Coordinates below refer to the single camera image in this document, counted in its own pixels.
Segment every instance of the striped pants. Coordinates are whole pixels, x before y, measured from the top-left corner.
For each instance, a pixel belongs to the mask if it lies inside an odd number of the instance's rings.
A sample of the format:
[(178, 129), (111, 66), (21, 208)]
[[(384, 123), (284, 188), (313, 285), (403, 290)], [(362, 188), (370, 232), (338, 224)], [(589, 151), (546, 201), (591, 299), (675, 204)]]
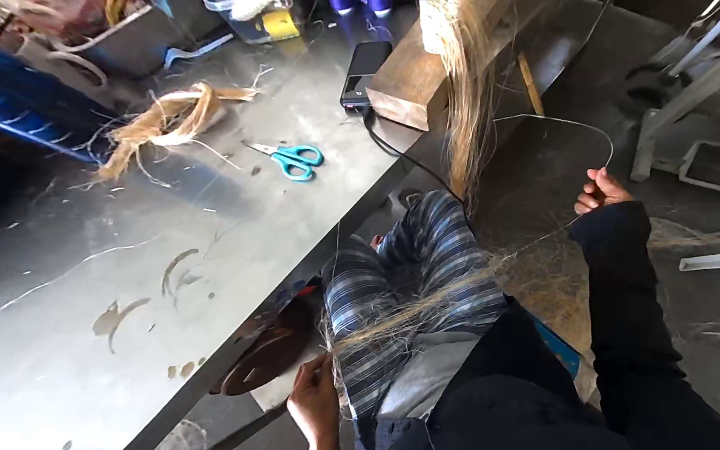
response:
[(492, 277), (475, 277), (453, 287), (453, 282), (487, 265), (487, 254), (477, 245), (462, 207), (445, 190), (424, 194), (377, 251), (352, 235), (325, 265), (326, 312), (335, 342), (396, 314), (407, 304), (385, 277), (397, 267), (415, 265), (420, 298), (446, 288), (440, 313), (423, 315), (428, 319), (418, 321), (415, 329), (336, 355), (355, 420), (376, 414), (407, 362), (417, 333), (464, 331), (482, 336), (507, 309)]

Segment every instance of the person's right hand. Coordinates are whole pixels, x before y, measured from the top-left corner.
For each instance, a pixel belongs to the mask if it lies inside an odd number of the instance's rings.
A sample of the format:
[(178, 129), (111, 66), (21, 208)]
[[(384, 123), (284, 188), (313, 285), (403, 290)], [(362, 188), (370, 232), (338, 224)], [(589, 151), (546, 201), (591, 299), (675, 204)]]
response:
[(582, 193), (577, 197), (574, 205), (574, 211), (579, 215), (589, 213), (601, 206), (634, 200), (615, 178), (607, 175), (606, 167), (598, 170), (588, 169), (588, 178), (593, 182), (583, 186)]
[(305, 434), (310, 450), (338, 450), (338, 393), (332, 383), (332, 355), (299, 366), (288, 411)]

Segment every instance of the black sleeve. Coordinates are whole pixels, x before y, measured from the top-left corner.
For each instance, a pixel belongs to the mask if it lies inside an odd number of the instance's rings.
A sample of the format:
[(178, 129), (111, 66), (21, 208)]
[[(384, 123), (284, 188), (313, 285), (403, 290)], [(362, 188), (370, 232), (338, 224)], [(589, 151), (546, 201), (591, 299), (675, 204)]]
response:
[(607, 425), (636, 449), (720, 448), (720, 415), (685, 381), (656, 300), (640, 202), (586, 214), (571, 228), (589, 267), (594, 368)]

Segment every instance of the white cloth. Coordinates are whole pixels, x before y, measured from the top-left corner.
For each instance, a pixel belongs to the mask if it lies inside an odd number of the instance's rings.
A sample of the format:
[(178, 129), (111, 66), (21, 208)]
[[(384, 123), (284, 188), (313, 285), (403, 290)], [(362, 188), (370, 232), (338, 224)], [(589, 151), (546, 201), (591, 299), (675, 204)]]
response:
[(427, 416), (478, 341), (477, 335), (467, 332), (417, 335), (415, 354), (391, 384), (377, 417)]

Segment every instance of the wooden plank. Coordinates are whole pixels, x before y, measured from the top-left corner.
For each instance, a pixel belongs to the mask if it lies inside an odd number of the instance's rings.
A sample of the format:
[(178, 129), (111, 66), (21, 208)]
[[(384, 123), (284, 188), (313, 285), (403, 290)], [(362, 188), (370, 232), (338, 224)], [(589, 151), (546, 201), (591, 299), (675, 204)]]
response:
[[(510, 2), (476, 0), (473, 5), (479, 14), (485, 15), (485, 28), (492, 31)], [(491, 55), (482, 67), (487, 67), (494, 57)], [(420, 20), (385, 60), (366, 92), (377, 114), (420, 130), (429, 130), (431, 118), (446, 108), (449, 103), (446, 72), (441, 57), (425, 51)]]

